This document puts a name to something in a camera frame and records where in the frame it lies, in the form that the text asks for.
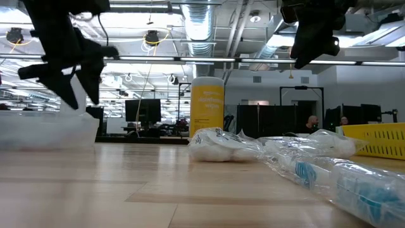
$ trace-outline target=yellow plastic crate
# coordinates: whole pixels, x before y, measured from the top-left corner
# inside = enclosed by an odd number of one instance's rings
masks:
[[[349,125],[344,135],[368,141],[357,155],[405,160],[405,123]]]

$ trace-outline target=crumpled plastic wrap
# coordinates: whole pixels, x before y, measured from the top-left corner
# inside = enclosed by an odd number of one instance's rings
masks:
[[[193,160],[201,162],[252,162],[263,148],[220,128],[199,129],[188,145]]]
[[[320,130],[308,138],[267,137],[258,142],[265,149],[263,162],[281,176],[375,227],[404,227],[405,175],[339,159],[366,143],[334,137]]]
[[[272,154],[325,156],[348,158],[363,148],[367,142],[338,135],[328,130],[318,130],[307,138],[262,137],[257,142],[263,145],[267,156]]]

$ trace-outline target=black frame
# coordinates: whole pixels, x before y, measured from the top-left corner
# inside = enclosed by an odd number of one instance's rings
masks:
[[[180,120],[180,94],[182,93],[180,88],[181,88],[182,85],[191,85],[191,83],[190,82],[184,82],[184,83],[179,83],[178,84],[177,120]],[[190,91],[191,91],[191,89],[187,89],[187,88],[184,89],[184,92],[190,92]]]
[[[307,86],[280,86],[280,106],[283,106],[283,89],[295,89],[295,90],[308,90],[308,89],[319,89],[321,91],[322,100],[322,124],[325,121],[325,100],[323,96],[323,87],[307,87]]]

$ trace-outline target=ceiling pipe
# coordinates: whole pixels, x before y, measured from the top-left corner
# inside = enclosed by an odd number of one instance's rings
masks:
[[[214,6],[200,4],[182,5],[184,14],[185,33],[188,41],[212,41],[214,25]],[[211,57],[213,45],[209,43],[189,45],[193,57]],[[213,76],[212,65],[193,65],[193,77]]]
[[[236,54],[236,50],[238,49],[240,38],[242,37],[243,31],[245,29],[246,21],[247,21],[247,18],[249,17],[249,14],[251,12],[251,8],[252,8],[253,3],[254,3],[254,0],[248,0],[248,2],[247,2],[246,8],[245,8],[245,14],[244,14],[244,16],[242,18],[242,21],[241,21],[239,29],[238,29],[238,33],[237,33],[236,38],[235,38],[235,44],[232,47],[232,52],[230,53],[231,57],[234,57],[235,54]]]
[[[111,10],[110,13],[168,13],[168,14],[177,14],[183,15],[182,10],[179,5],[172,6],[171,3],[159,4],[153,3],[150,4],[110,4]]]
[[[235,36],[235,32],[236,32],[236,26],[238,26],[240,12],[242,11],[242,5],[243,5],[243,0],[238,0],[236,10],[235,10],[234,21],[232,22],[232,26],[231,26],[230,33],[229,33],[227,48],[223,55],[224,57],[228,57],[228,55],[229,55],[230,47],[232,45],[232,41],[234,40],[234,36]]]

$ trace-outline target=wall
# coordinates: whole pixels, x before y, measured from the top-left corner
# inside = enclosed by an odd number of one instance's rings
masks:
[[[291,105],[291,101],[317,101],[320,98],[312,91],[296,91],[283,89],[283,105]],[[270,105],[280,104],[280,89],[269,87],[267,89],[250,89],[243,87],[227,87],[225,89],[225,104],[237,105],[241,100],[269,101]]]
[[[336,108],[342,103],[380,105],[382,111],[398,109],[398,121],[405,122],[404,68],[333,66],[318,75],[318,85],[325,88],[325,108]],[[392,116],[382,117],[383,122],[392,122]]]

